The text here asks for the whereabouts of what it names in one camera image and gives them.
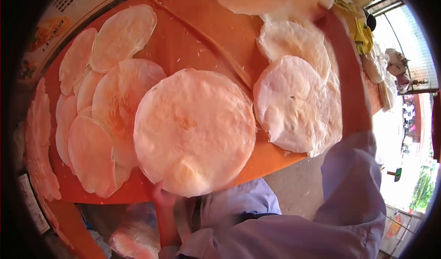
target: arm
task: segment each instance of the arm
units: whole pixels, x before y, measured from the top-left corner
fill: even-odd
[[[371,114],[355,47],[332,11],[324,11],[324,17],[315,24],[331,42],[339,67],[343,138],[325,156],[324,204],[314,220],[338,226],[371,223],[372,227],[363,229],[382,235],[385,206],[380,193],[381,174],[375,162]]]
[[[159,239],[161,248],[166,246],[180,246],[182,244],[173,215],[176,196],[162,190],[163,182],[153,187],[153,203],[158,221]]]
[[[361,79],[355,45],[346,35],[342,22],[330,10],[322,9],[323,17],[314,24],[323,31],[334,48],[339,68],[343,139],[358,131],[372,130],[369,102]]]

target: person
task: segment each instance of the person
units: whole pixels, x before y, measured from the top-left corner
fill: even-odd
[[[257,179],[200,197],[200,228],[181,241],[173,216],[176,196],[153,189],[160,259],[376,258],[386,207],[371,114],[355,46],[332,11],[315,21],[339,67],[343,132],[322,165],[324,203],[312,221],[282,215],[276,196]]]

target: orange tablecloth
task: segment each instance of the orange tablecloth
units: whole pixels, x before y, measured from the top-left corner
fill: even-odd
[[[134,58],[159,64],[169,76],[183,68],[224,74],[252,98],[253,84],[268,65],[255,42],[262,26],[259,17],[234,14],[215,0],[128,0],[96,18],[85,29],[95,27],[99,30],[112,15],[137,4],[152,6],[158,23],[148,44]],[[132,171],[130,179],[115,194],[102,199],[85,192],[58,156],[55,146],[55,108],[60,94],[58,70],[71,44],[72,41],[45,72],[52,124],[49,159],[60,184],[61,200],[97,204],[149,201],[151,184],[141,184],[143,174],[139,168]],[[268,143],[266,133],[259,130],[250,159],[230,186],[270,174],[305,157],[306,154],[295,153],[284,156],[284,150]]]

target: light purple shirt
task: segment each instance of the light purple shirt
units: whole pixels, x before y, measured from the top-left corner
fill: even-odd
[[[237,187],[226,194],[205,197],[202,229],[191,234],[180,248],[163,248],[159,258],[178,254],[199,259],[376,258],[386,207],[380,194],[381,174],[375,152],[371,131],[351,135],[329,150],[322,165],[324,203],[313,221],[300,216],[271,215],[234,226],[216,225],[214,220],[222,219],[224,212],[280,212],[277,199],[274,202],[275,196],[271,190],[268,192],[266,184],[262,185],[263,180],[250,182],[248,201],[244,200],[244,193],[233,195],[234,191],[240,191]],[[209,218],[209,214],[219,215],[213,209],[221,207],[210,201],[215,199],[224,203],[224,210],[221,216]],[[250,206],[260,209],[251,210]]]

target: concrete floor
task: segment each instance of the concrete floor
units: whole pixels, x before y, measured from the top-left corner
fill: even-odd
[[[264,177],[276,194],[283,214],[300,215],[312,220],[323,203],[320,167],[325,154],[305,158]]]

